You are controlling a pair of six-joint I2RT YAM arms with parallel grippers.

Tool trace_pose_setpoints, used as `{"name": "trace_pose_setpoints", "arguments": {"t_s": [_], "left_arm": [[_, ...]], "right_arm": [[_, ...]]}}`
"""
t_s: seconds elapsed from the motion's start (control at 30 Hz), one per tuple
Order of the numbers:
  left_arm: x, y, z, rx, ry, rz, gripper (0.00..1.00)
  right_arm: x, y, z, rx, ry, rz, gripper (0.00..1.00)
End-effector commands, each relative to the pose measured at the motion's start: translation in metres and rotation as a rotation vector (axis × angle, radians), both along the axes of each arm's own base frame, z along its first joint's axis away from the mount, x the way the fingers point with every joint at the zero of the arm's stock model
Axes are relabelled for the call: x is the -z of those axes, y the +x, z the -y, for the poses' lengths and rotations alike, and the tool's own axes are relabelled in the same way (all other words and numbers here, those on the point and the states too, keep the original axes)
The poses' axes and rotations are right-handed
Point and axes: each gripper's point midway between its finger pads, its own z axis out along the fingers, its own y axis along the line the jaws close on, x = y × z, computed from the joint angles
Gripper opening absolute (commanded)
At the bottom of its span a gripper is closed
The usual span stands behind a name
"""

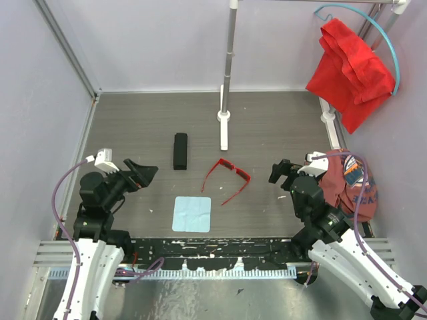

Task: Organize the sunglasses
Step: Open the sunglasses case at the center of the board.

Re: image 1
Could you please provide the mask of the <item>black sunglasses case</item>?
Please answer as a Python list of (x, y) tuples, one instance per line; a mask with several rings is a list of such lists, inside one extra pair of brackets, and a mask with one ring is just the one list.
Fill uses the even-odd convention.
[(186, 133), (176, 133), (173, 143), (173, 169), (187, 169), (187, 142), (188, 136)]

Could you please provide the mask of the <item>light blue cleaning cloth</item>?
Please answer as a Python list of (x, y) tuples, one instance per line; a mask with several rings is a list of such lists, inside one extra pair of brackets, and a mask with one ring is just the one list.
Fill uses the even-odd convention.
[(211, 225), (209, 197), (175, 198), (172, 230), (175, 232), (207, 233)]

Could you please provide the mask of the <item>red sunglasses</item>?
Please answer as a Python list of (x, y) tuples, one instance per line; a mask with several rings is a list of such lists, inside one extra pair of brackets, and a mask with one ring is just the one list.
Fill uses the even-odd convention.
[(205, 189), (205, 184), (207, 181), (207, 178), (211, 175), (211, 173), (218, 167), (218, 166), (222, 166), (225, 167), (226, 169), (228, 169), (229, 171), (235, 172), (236, 175), (238, 175), (239, 177), (241, 177), (245, 183), (243, 184), (242, 187), (239, 188), (238, 191), (236, 191), (229, 199), (225, 200), (222, 205), (227, 204), (228, 202), (230, 202), (234, 197), (236, 197), (237, 195), (239, 195), (250, 183), (251, 181), (251, 176), (246, 173), (243, 169), (236, 167), (233, 163), (231, 163), (230, 161), (224, 159), (224, 158), (219, 158), (218, 161), (212, 166), (212, 168), (207, 172), (203, 183), (201, 185), (201, 192), (204, 192)]

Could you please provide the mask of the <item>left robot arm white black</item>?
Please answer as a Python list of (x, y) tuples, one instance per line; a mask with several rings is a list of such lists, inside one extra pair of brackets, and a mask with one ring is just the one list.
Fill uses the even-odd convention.
[(125, 194), (146, 188), (158, 171), (130, 159), (126, 170), (97, 163), (99, 171), (80, 180), (81, 203), (73, 233), (63, 231), (73, 257), (67, 283), (54, 319), (102, 319), (105, 301), (120, 264), (133, 258), (134, 246), (128, 231), (114, 230), (113, 208)]

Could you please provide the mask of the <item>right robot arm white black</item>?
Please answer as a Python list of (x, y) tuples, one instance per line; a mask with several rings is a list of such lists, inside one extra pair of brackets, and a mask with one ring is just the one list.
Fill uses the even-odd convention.
[(357, 226), (324, 199), (318, 177), (328, 162), (319, 153), (301, 166), (287, 159), (273, 165), (269, 178), (290, 193), (294, 213), (304, 224), (292, 238), (299, 262), (319, 263), (355, 292), (370, 308), (373, 319), (413, 319), (426, 306), (426, 288), (396, 274), (361, 238)]

